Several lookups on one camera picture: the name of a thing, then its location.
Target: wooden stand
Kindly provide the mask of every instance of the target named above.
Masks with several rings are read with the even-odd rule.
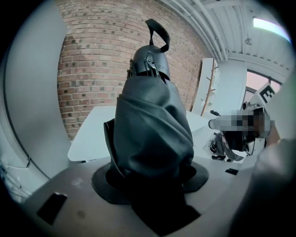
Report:
[[[210,81],[210,86],[209,86],[209,90],[208,90],[208,93],[207,93],[207,97],[206,97],[206,99],[205,99],[205,104],[204,104],[204,106],[203,106],[203,110],[202,110],[202,113],[201,113],[200,116],[203,116],[203,114],[204,114],[205,108],[206,108],[206,106],[207,106],[207,104],[208,104],[208,99],[209,99],[209,96],[210,96],[210,92],[215,90],[215,89],[214,89],[214,90],[211,90],[211,87],[212,87],[212,83],[213,83],[214,70],[215,70],[216,68],[215,68],[215,58],[213,58],[213,67],[212,67],[211,79],[207,77],[207,78],[209,79],[209,81]]]

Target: black tab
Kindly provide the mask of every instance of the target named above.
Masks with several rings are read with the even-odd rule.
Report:
[[[230,173],[232,175],[236,175],[239,171],[237,169],[229,168],[225,170],[226,173]]]
[[[48,224],[52,225],[66,199],[67,196],[64,194],[52,194],[51,197],[39,209],[37,215]]]

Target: black base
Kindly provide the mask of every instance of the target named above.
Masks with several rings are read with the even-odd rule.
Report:
[[[191,167],[195,173],[193,177],[184,181],[184,193],[192,193],[200,189],[209,178],[207,169],[192,162]],[[99,168],[92,176],[94,190],[106,201],[113,204],[131,204],[126,192],[126,180],[120,174],[113,172],[111,163]]]

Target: brick wall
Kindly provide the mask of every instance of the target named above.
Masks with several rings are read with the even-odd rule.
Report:
[[[57,0],[68,26],[58,66],[58,99],[73,139],[94,106],[116,105],[135,51],[149,44],[145,20],[168,31],[171,80],[187,110],[192,108],[205,53],[183,20],[154,0]],[[164,42],[154,37],[154,44]]]

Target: white table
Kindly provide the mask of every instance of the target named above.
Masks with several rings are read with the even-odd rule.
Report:
[[[71,161],[89,161],[109,155],[105,142],[103,123],[115,117],[116,106],[96,106],[80,127],[68,152]],[[187,111],[187,120],[191,131],[208,124],[208,119]]]

